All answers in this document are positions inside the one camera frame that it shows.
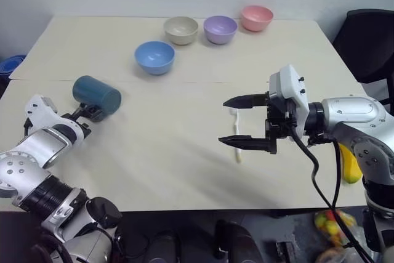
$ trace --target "chair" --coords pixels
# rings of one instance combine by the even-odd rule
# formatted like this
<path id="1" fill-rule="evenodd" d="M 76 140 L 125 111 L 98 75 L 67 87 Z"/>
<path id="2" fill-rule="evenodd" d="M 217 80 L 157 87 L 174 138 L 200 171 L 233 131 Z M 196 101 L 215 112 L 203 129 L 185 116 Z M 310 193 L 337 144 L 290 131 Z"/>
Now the chair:
<path id="1" fill-rule="evenodd" d="M 333 46 L 359 83 L 387 80 L 394 115 L 394 11 L 358 9 L 347 13 Z"/>

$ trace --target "table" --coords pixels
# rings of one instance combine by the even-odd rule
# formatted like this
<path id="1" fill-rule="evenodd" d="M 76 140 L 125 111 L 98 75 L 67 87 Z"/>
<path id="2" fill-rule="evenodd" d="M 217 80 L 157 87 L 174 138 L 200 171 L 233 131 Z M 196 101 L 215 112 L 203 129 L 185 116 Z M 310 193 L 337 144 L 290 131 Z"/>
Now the table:
<path id="1" fill-rule="evenodd" d="M 347 67 L 313 21 L 274 21 L 263 33 L 242 28 L 227 45 L 203 34 L 175 46 L 176 60 L 164 76 L 145 74 L 134 49 L 164 39 L 163 18 L 55 17 L 0 100 L 0 151 L 22 137 L 23 107 L 33 94 L 52 98 L 60 112 L 77 107 L 71 88 L 92 75 L 118 88 L 121 108 L 52 170 L 64 182 L 104 196 L 121 211 L 171 209 L 318 208 L 324 202 L 310 181 L 311 162 L 289 140 L 278 154 L 244 151 L 217 138 L 233 133 L 222 103 L 268 90 L 269 76 L 288 63 L 305 76 L 310 102 L 363 94 Z M 241 133 L 263 135 L 265 108 L 241 111 Z M 313 147 L 321 161 L 318 183 L 332 198 L 334 149 Z M 1 201 L 1 209 L 15 209 Z M 342 184 L 338 206 L 365 204 L 361 182 Z"/>
<path id="2" fill-rule="evenodd" d="M 218 46 L 205 39 L 203 20 L 197 19 L 198 40 L 174 46 L 171 73 L 148 75 L 135 64 L 134 51 L 146 41 L 165 41 L 165 20 L 55 17 L 11 78 L 75 81 L 89 74 L 109 81 L 256 82 L 265 90 L 269 75 L 292 63 L 313 90 L 309 96 L 320 81 L 331 88 L 338 78 L 347 87 L 341 95 L 362 90 L 314 21 L 274 20 L 263 33 L 240 27 L 230 44 Z"/>
<path id="3" fill-rule="evenodd" d="M 258 92 L 259 85 L 111 84 L 123 95 L 121 107 L 91 124 L 92 134 L 54 167 L 64 182 L 86 189 L 89 196 L 109 198 L 121 211 L 324 207 L 310 181 L 310 160 L 290 140 L 278 141 L 277 155 L 243 151 L 242 164 L 236 163 L 234 148 L 217 140 L 233 132 L 233 117 L 222 102 Z M 73 111 L 78 103 L 72 85 L 11 81 L 0 100 L 0 131 L 7 135 L 0 151 L 22 138 L 23 107 L 33 94 L 50 96 L 60 113 Z M 261 136 L 265 112 L 242 110 L 241 132 Z M 318 183 L 331 199 L 334 149 L 321 145 L 312 152 L 321 162 Z M 338 206 L 362 204 L 361 182 L 342 184 Z"/>

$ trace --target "yellow object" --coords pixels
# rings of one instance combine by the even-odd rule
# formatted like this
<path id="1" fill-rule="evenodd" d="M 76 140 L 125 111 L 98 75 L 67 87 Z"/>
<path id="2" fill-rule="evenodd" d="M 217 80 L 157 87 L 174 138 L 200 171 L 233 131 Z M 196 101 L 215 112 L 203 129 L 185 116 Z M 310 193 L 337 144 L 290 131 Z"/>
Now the yellow object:
<path id="1" fill-rule="evenodd" d="M 348 148 L 339 144 L 340 154 L 342 155 L 343 178 L 349 184 L 353 184 L 360 180 L 363 173 L 358 166 L 357 159 Z"/>
<path id="2" fill-rule="evenodd" d="M 330 235 L 337 235 L 339 233 L 339 226 L 335 221 L 326 221 L 326 229 Z"/>
<path id="3" fill-rule="evenodd" d="M 339 235 L 331 235 L 330 240 L 334 246 L 342 246 Z"/>
<path id="4" fill-rule="evenodd" d="M 339 216 L 345 222 L 347 227 L 353 227 L 353 226 L 357 225 L 357 221 L 352 215 L 349 215 L 349 214 L 346 214 L 345 212 L 339 211 Z"/>
<path id="5" fill-rule="evenodd" d="M 326 221 L 327 221 L 326 216 L 323 213 L 320 213 L 315 218 L 315 225 L 319 229 L 323 228 L 325 223 L 326 223 Z"/>

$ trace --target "white toothbrush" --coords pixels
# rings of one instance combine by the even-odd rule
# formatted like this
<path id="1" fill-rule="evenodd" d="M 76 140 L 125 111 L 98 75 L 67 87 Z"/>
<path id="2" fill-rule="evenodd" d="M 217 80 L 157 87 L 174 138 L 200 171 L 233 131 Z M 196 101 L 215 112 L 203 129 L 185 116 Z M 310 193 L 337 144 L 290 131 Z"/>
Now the white toothbrush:
<path id="1" fill-rule="evenodd" d="M 236 108 L 230 108 L 230 114 L 235 116 L 235 122 L 234 122 L 234 125 L 233 125 L 234 133 L 236 135 L 239 135 L 239 110 L 236 109 Z M 237 163 L 241 163 L 242 162 L 241 149 L 235 148 L 235 158 L 236 158 L 236 162 Z"/>

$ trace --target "black cable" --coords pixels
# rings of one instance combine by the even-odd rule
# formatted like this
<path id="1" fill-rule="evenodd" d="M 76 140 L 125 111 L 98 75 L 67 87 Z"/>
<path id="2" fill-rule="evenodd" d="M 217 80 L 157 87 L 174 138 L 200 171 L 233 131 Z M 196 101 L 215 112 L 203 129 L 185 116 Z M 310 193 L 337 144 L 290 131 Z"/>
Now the black cable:
<path id="1" fill-rule="evenodd" d="M 104 234 L 106 237 L 108 237 L 108 239 L 110 240 L 111 245 L 112 245 L 112 247 L 113 247 L 113 239 L 112 239 L 111 235 L 110 235 L 107 231 L 105 231 L 104 229 L 98 227 L 98 226 L 95 225 L 95 224 L 94 224 L 94 226 L 92 227 L 92 230 L 96 230 L 96 231 L 98 231 L 98 232 L 101 232 L 101 233 Z"/>
<path id="2" fill-rule="evenodd" d="M 73 263 L 73 260 L 71 259 L 71 256 L 67 251 L 66 247 L 64 247 L 63 243 L 58 241 L 56 237 L 48 234 L 43 234 L 41 235 L 41 240 L 47 243 L 50 247 L 54 248 L 56 252 L 58 252 L 60 257 L 62 258 L 63 263 Z"/>
<path id="3" fill-rule="evenodd" d="M 340 169 L 340 149 L 339 144 L 336 140 L 332 141 L 335 150 L 335 161 L 337 165 L 337 182 L 335 184 L 335 193 L 334 198 L 332 199 L 332 206 L 335 208 L 337 205 L 337 200 L 339 196 L 339 188 L 340 188 L 340 179 L 341 179 L 341 169 Z"/>
<path id="4" fill-rule="evenodd" d="M 43 263 L 52 263 L 49 252 L 40 245 L 34 245 L 31 247 L 31 251 L 35 253 L 36 257 L 40 258 Z"/>
<path id="5" fill-rule="evenodd" d="M 296 129 L 294 127 L 290 127 L 289 128 L 290 133 L 292 138 L 294 139 L 294 142 L 297 144 L 297 146 L 310 158 L 310 160 L 313 163 L 313 170 L 312 170 L 312 184 L 314 186 L 314 188 L 316 189 L 316 191 L 319 193 L 320 197 L 323 199 L 323 201 L 326 203 L 326 205 L 328 206 L 328 208 L 332 211 L 335 220 L 337 221 L 339 227 L 342 229 L 343 233 L 346 235 L 347 239 L 350 242 L 350 246 L 354 247 L 357 251 L 357 253 L 360 255 L 360 257 L 362 258 L 362 260 L 365 263 L 374 263 L 374 261 L 372 260 L 372 258 L 370 257 L 370 255 L 365 251 L 365 249 L 363 247 L 361 247 L 361 245 L 358 243 L 358 241 L 356 240 L 356 238 L 353 236 L 353 234 L 351 233 L 351 231 L 348 229 L 348 227 L 346 226 L 346 224 L 342 221 L 341 217 L 337 214 L 336 212 L 336 208 L 335 206 L 333 206 L 332 204 L 330 204 L 330 202 L 327 200 L 327 198 L 325 197 L 325 195 L 322 193 L 322 191 L 320 190 L 318 184 L 316 183 L 316 174 L 319 170 L 319 162 L 316 159 L 316 157 L 312 154 L 311 151 L 309 151 L 309 149 L 304 145 L 304 143 L 301 141 L 301 139 L 299 138 L 299 136 L 296 133 Z M 336 196 L 334 196 L 335 198 L 335 203 L 337 201 L 337 196 L 339 194 L 339 189 L 337 190 L 338 187 L 338 180 L 337 180 L 337 185 L 336 185 Z"/>
<path id="6" fill-rule="evenodd" d="M 117 244 L 116 244 L 117 247 L 118 247 L 119 252 L 121 253 L 121 255 L 122 255 L 123 257 L 125 257 L 125 258 L 128 259 L 128 260 L 135 260 L 135 259 L 138 259 L 139 257 L 143 256 L 143 255 L 148 251 L 149 244 L 150 244 L 150 239 L 149 239 L 145 234 L 140 233 L 140 235 L 145 239 L 146 244 L 145 244 L 145 246 L 142 248 L 141 251 L 139 251 L 139 252 L 137 252 L 137 253 L 135 253 L 135 254 L 127 254 L 127 253 L 125 252 L 125 250 L 123 250 L 123 247 L 121 246 L 120 243 L 117 243 Z"/>

